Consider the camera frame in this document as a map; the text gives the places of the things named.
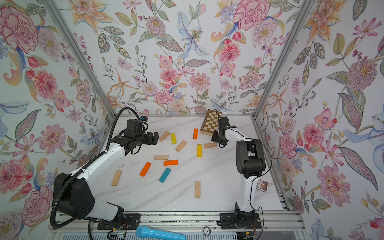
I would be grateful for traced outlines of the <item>natural wood block top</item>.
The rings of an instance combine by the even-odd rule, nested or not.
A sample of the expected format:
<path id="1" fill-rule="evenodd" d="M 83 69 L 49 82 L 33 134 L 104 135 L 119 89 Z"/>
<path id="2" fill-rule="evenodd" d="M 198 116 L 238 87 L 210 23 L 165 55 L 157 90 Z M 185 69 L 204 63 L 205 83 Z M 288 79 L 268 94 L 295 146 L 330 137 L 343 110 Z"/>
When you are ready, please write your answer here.
<path id="1" fill-rule="evenodd" d="M 214 143 L 214 142 L 204 144 L 204 148 L 205 148 L 205 149 L 216 148 L 217 146 L 218 146 L 218 144 L 217 144 L 217 143 Z"/>

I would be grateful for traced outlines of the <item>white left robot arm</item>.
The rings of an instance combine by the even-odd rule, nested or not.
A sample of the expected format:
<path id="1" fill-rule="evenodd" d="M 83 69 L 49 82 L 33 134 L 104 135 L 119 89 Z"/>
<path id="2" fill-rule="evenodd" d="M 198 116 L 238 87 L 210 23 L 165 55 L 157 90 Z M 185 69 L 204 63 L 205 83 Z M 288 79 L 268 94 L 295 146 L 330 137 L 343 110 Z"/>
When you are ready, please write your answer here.
<path id="1" fill-rule="evenodd" d="M 100 202 L 91 191 L 96 181 L 117 161 L 128 154 L 136 154 L 143 145 L 156 145 L 159 134 L 148 133 L 148 118 L 129 119 L 127 127 L 108 141 L 109 147 L 70 174 L 61 173 L 54 181 L 54 197 L 51 224 L 56 222 L 57 212 L 74 220 L 102 220 L 120 226 L 126 221 L 124 209 L 109 202 Z"/>

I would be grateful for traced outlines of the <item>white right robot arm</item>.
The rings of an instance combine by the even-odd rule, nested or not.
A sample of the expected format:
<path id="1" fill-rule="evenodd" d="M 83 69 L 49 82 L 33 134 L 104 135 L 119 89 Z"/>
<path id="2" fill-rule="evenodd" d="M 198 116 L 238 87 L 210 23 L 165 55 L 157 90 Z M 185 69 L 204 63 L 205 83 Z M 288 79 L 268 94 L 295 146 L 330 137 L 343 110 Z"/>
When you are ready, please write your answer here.
<path id="1" fill-rule="evenodd" d="M 236 167 L 242 176 L 240 200 L 235 203 L 233 217 L 229 222 L 239 225 L 254 221 L 256 209 L 252 206 L 254 181 L 266 170 L 264 146 L 259 139 L 252 139 L 229 123 L 228 117 L 218 118 L 218 129 L 214 131 L 212 142 L 224 148 L 227 144 L 236 146 Z"/>

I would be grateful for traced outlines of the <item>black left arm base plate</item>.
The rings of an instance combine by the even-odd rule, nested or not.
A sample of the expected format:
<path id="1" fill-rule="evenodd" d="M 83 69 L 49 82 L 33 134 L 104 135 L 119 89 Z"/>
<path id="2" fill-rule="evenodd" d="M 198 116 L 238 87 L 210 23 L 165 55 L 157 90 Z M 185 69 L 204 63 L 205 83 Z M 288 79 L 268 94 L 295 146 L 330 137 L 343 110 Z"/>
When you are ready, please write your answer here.
<path id="1" fill-rule="evenodd" d="M 141 214 L 124 213 L 118 214 L 114 220 L 106 221 L 100 220 L 97 226 L 97 230 L 112 230 L 123 227 L 123 230 L 136 230 L 140 224 Z"/>

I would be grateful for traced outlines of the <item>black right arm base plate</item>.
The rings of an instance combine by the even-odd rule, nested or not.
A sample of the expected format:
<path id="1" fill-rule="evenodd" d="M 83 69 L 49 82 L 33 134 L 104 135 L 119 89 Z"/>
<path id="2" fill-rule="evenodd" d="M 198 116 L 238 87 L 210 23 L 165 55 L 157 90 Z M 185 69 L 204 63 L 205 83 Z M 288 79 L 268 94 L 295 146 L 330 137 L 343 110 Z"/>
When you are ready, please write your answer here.
<path id="1" fill-rule="evenodd" d="M 235 213 L 220 213 L 217 225 L 222 230 L 261 230 L 262 221 L 257 213 L 247 212 L 236 215 Z"/>

